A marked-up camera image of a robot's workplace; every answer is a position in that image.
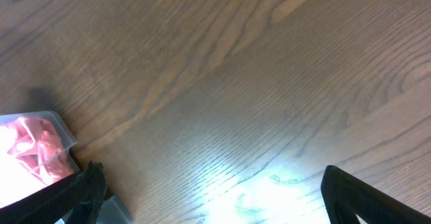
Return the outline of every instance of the pink cloth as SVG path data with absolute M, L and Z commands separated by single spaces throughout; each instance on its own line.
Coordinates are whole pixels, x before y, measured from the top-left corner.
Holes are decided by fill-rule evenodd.
M 0 208 L 72 174 L 62 150 L 47 120 L 21 117 L 0 126 Z

